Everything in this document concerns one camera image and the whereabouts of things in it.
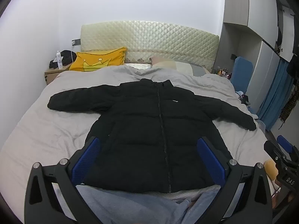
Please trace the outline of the black puffer jacket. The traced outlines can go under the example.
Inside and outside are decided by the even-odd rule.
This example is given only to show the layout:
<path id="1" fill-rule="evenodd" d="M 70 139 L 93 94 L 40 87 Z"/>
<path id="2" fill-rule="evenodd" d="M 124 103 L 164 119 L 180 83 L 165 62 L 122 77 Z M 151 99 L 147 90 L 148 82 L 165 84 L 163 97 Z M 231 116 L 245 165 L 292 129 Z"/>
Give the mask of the black puffer jacket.
<path id="1" fill-rule="evenodd" d="M 63 112 L 96 112 L 88 133 L 100 151 L 83 183 L 133 193 L 171 193 L 213 185 L 197 152 L 206 137 L 227 159 L 214 120 L 254 131 L 253 118 L 220 99 L 142 79 L 119 86 L 99 85 L 53 95 L 48 108 Z"/>

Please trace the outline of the yellow round object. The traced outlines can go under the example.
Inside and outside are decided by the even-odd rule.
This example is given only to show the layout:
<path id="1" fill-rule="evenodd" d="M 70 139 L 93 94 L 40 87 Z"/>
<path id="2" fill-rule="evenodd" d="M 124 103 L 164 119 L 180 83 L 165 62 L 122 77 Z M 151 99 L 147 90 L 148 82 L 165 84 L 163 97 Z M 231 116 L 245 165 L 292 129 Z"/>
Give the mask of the yellow round object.
<path id="1" fill-rule="evenodd" d="M 274 181 L 278 175 L 278 169 L 276 168 L 276 163 L 273 159 L 268 159 L 264 162 L 264 167 L 266 174 L 269 176 L 271 181 Z"/>

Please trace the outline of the grey blue trousers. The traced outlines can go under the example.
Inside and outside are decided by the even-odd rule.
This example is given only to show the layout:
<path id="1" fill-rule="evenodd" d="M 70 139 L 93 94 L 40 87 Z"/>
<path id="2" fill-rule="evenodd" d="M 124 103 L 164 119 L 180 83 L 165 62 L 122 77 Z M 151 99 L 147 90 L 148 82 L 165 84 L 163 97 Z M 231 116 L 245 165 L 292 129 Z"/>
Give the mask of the grey blue trousers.
<path id="1" fill-rule="evenodd" d="M 220 186 L 177 193 L 128 193 L 76 187 L 102 223 L 195 223 Z"/>

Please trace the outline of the grey bed cover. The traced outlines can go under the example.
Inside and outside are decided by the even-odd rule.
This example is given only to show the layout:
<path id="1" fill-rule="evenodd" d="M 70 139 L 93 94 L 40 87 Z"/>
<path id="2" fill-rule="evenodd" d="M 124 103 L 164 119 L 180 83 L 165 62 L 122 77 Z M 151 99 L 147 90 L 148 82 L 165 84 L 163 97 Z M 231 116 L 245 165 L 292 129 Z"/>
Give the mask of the grey bed cover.
<path id="1" fill-rule="evenodd" d="M 24 220 L 25 189 L 32 165 L 35 162 L 52 165 L 70 157 L 83 147 L 91 125 L 99 117 L 93 113 L 50 110 L 47 107 L 50 97 L 74 88 L 119 85 L 142 78 L 159 82 L 169 80 L 174 86 L 221 99 L 243 112 L 247 111 L 230 81 L 215 74 L 195 77 L 173 69 L 138 70 L 130 66 L 112 66 L 93 72 L 63 72 L 45 87 L 1 149 L 1 194 L 19 220 Z"/>

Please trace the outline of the blue curtain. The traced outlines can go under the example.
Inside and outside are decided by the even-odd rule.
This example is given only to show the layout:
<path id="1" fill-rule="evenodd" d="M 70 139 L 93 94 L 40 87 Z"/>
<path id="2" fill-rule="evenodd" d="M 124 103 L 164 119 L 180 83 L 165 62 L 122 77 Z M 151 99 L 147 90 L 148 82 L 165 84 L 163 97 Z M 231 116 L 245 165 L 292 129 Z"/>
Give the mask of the blue curtain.
<path id="1" fill-rule="evenodd" d="M 258 110 L 258 118 L 265 124 L 266 131 L 271 130 L 290 96 L 293 78 L 287 72 L 288 66 L 289 63 L 281 58 L 270 89 Z"/>

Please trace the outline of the blue chair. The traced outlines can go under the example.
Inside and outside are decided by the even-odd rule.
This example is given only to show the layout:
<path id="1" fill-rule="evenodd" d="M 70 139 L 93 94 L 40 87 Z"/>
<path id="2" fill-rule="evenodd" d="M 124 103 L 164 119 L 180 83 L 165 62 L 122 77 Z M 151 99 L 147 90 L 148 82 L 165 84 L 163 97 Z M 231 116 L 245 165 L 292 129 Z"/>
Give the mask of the blue chair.
<path id="1" fill-rule="evenodd" d="M 235 59 L 230 79 L 235 91 L 242 91 L 243 93 L 247 91 L 252 73 L 253 64 L 249 60 L 246 60 L 243 57 L 237 57 Z"/>

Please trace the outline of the items on dresser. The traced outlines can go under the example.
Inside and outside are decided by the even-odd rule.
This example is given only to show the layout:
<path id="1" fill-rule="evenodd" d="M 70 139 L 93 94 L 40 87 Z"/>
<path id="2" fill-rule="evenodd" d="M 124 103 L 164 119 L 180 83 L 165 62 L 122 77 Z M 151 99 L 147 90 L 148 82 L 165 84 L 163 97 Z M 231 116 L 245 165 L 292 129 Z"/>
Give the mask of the items on dresser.
<path id="1" fill-rule="evenodd" d="M 220 77 L 225 77 L 226 79 L 230 80 L 232 73 L 228 71 L 228 69 L 226 68 L 220 68 L 219 66 L 217 66 L 216 70 L 215 70 L 215 74 L 217 74 Z"/>

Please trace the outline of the wooden nightstand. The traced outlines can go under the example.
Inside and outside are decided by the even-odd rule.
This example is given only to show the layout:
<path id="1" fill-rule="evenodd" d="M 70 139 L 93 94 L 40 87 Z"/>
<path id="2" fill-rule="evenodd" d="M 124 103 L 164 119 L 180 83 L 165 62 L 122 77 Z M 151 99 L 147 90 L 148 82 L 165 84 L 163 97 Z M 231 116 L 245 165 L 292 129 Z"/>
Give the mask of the wooden nightstand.
<path id="1" fill-rule="evenodd" d="M 62 69 L 56 68 L 56 69 L 48 69 L 44 73 L 44 78 L 46 84 L 50 84 L 60 73 L 64 71 L 68 71 L 71 65 L 63 66 Z"/>

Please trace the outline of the patchwork pastel pillow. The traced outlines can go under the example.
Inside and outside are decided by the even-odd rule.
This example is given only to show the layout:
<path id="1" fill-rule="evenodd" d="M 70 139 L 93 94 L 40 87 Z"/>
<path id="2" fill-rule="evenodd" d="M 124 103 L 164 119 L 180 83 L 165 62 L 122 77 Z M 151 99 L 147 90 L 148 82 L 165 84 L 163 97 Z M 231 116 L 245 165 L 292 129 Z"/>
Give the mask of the patchwork pastel pillow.
<path id="1" fill-rule="evenodd" d="M 178 62 L 169 58 L 162 57 L 150 57 L 150 62 L 152 63 L 153 68 L 164 68 L 164 69 L 173 69 L 180 73 L 192 76 L 203 76 L 205 74 L 210 74 L 210 72 L 199 65 L 193 65 L 186 62 Z"/>

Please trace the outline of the grey white wardrobe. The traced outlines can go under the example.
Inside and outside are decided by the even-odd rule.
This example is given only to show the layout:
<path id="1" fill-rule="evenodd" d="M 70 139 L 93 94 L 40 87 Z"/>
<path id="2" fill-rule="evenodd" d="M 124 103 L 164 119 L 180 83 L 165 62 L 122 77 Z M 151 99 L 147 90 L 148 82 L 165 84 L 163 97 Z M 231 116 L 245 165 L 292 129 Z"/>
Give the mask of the grey white wardrobe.
<path id="1" fill-rule="evenodd" d="M 286 0 L 225 0 L 224 18 L 213 69 L 232 71 L 236 57 L 253 65 L 246 95 L 258 112 L 280 59 L 293 57 L 295 14 Z"/>

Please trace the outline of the yellow crown pillow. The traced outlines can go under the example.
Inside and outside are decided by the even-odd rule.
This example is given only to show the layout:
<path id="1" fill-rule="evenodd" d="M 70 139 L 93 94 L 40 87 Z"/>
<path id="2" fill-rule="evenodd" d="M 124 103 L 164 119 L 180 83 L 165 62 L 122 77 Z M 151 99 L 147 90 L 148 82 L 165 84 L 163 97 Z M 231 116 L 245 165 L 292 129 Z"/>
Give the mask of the yellow crown pillow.
<path id="1" fill-rule="evenodd" d="M 124 65 L 127 48 L 107 51 L 77 52 L 70 71 L 92 72 L 108 66 Z"/>

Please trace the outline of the white spray bottle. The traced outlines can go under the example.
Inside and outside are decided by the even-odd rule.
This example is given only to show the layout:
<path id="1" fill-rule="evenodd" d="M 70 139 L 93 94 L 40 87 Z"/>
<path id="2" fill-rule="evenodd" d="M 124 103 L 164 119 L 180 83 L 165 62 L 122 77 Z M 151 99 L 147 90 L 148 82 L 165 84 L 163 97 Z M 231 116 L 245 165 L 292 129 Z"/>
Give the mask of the white spray bottle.
<path id="1" fill-rule="evenodd" d="M 63 68 L 62 56 L 59 51 L 57 51 L 56 53 L 56 60 L 57 60 L 58 69 L 62 69 Z"/>

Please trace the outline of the black bag on nightstand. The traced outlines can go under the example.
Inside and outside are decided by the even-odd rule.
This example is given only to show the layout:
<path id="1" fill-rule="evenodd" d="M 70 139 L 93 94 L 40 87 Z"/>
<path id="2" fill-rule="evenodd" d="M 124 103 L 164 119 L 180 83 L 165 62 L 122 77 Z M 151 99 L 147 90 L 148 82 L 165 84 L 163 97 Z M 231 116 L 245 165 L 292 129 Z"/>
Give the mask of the black bag on nightstand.
<path id="1" fill-rule="evenodd" d="M 76 60 L 76 53 L 70 50 L 63 50 L 60 52 L 61 58 L 62 58 L 62 64 L 63 66 L 68 66 L 71 63 L 75 62 Z M 57 63 L 57 58 L 54 60 L 50 61 L 49 63 L 49 68 L 50 69 L 57 69 L 58 68 L 58 63 Z"/>

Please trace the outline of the cream quilted headboard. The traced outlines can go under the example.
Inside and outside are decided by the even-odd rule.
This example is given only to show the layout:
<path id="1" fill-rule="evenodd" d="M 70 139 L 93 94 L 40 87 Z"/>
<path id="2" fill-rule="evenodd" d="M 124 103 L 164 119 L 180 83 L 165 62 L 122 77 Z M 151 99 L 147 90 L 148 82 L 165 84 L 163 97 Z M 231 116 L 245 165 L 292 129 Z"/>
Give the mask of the cream quilted headboard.
<path id="1" fill-rule="evenodd" d="M 81 27 L 81 51 L 126 47 L 126 62 L 149 64 L 157 56 L 212 71 L 219 37 L 203 30 L 153 21 L 109 21 Z"/>

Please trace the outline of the wall power socket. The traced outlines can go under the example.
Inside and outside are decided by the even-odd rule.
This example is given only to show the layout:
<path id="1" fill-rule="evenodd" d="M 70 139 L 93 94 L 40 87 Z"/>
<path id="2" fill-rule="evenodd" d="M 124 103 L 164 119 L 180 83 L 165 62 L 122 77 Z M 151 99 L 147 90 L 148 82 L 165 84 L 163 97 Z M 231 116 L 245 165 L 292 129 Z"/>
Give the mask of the wall power socket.
<path id="1" fill-rule="evenodd" d="M 71 41 L 72 46 L 79 46 L 80 44 L 81 44 L 80 39 L 74 39 L 74 40 Z"/>

